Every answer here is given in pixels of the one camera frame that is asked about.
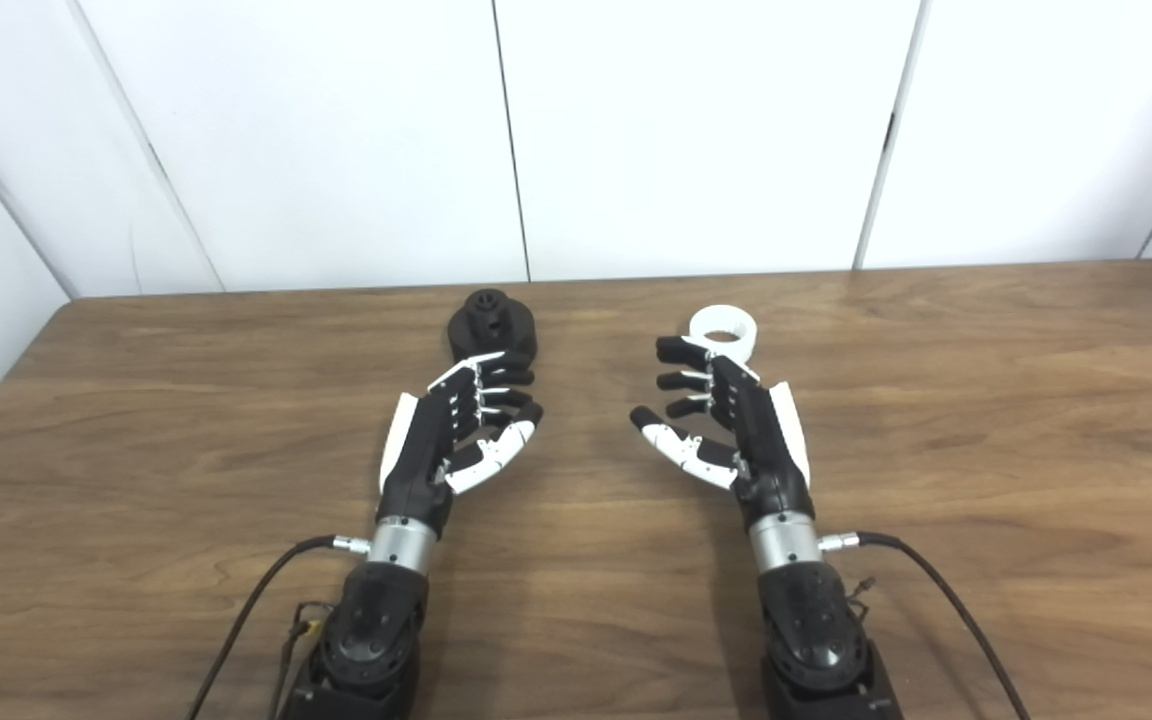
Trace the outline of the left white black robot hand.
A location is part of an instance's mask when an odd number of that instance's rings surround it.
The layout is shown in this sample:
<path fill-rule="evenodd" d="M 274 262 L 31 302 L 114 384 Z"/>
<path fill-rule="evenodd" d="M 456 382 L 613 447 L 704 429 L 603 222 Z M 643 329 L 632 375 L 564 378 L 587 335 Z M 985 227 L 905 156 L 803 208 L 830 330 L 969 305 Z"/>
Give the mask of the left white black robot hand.
<path fill-rule="evenodd" d="M 442 537 L 454 500 L 511 464 L 535 435 L 541 406 L 531 357 L 497 351 L 458 361 L 424 395 L 402 393 L 381 457 L 376 520 L 417 521 Z"/>

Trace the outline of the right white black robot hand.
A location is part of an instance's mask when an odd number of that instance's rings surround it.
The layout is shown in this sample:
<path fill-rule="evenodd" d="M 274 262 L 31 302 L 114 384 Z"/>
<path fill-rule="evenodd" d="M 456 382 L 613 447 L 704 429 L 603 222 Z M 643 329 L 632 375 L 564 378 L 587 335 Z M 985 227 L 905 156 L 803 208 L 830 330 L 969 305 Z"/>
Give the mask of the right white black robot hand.
<path fill-rule="evenodd" d="M 785 388 L 763 386 L 753 369 L 696 338 L 658 338 L 655 355 L 679 367 L 658 376 L 658 388 L 691 393 L 664 415 L 635 407 L 630 420 L 645 441 L 691 477 L 732 492 L 746 529 L 765 516 L 814 520 L 806 468 L 791 455 Z"/>

